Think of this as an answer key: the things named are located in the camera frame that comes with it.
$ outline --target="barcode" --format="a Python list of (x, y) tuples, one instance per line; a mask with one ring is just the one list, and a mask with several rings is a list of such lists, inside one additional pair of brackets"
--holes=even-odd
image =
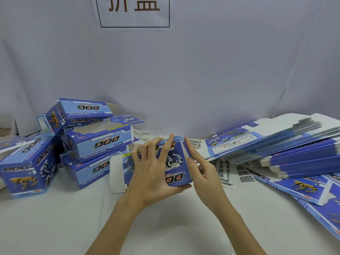
[(248, 171), (238, 171), (239, 176), (249, 175)]
[(241, 183), (253, 182), (253, 181), (255, 181), (255, 179), (251, 175), (241, 176), (240, 177), (240, 182)]
[(245, 168), (243, 166), (237, 166), (236, 168), (237, 168), (237, 171), (244, 171), (245, 170)]
[(221, 183), (222, 186), (225, 186), (225, 187), (231, 187), (232, 185), (230, 183)]
[(229, 183), (229, 179), (226, 180), (226, 179), (220, 178), (220, 181), (223, 182), (223, 183)]
[(196, 149), (201, 147), (201, 145), (200, 145), (201, 142), (199, 140), (191, 140), (190, 139), (189, 141)]

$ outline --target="person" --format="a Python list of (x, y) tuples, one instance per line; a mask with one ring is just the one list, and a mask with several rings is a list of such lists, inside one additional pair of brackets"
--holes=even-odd
[[(165, 164), (173, 139), (172, 133), (158, 159), (155, 149), (156, 145), (163, 140), (160, 137), (141, 146), (141, 158), (137, 154), (140, 145), (134, 148), (132, 158), (135, 171), (129, 187), (116, 202), (111, 216), (86, 255), (120, 254), (134, 219), (144, 208), (192, 187), (191, 184), (170, 187), (165, 182)], [(228, 200), (215, 167), (198, 153), (187, 137), (185, 143), (192, 157), (200, 164), (197, 166), (192, 158), (187, 158), (195, 191), (223, 226), (236, 254), (266, 254)]]

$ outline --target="paper sign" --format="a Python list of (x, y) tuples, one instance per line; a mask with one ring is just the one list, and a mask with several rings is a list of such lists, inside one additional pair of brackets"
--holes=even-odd
[(92, 0), (100, 28), (112, 31), (171, 30), (172, 0)]

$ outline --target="chinese character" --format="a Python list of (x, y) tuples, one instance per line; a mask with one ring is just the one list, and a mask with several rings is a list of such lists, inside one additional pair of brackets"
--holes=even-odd
[(137, 1), (137, 7), (138, 8), (135, 9), (135, 11), (151, 11), (151, 10), (157, 11), (159, 10), (159, 8), (157, 8), (157, 1)]
[[(109, 8), (108, 10), (110, 11), (110, 12), (112, 12), (113, 11), (113, 0), (110, 0), (110, 2), (111, 2), (111, 8)], [(127, 5), (126, 5), (126, 0), (124, 0), (124, 8), (125, 8), (125, 12), (127, 12)], [(119, 0), (117, 0), (117, 6), (116, 6), (116, 12), (119, 10)]]

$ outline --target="tabletop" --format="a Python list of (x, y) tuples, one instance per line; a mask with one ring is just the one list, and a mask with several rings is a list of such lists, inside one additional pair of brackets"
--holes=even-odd
[[(268, 254), (338, 254), (340, 242), (289, 194), (262, 182), (225, 189)], [(13, 200), (0, 190), (0, 254), (83, 255), (121, 194), (108, 177), (83, 190), (61, 170), (46, 194)], [(194, 188), (143, 210), (121, 255), (232, 254), (230, 242)]]

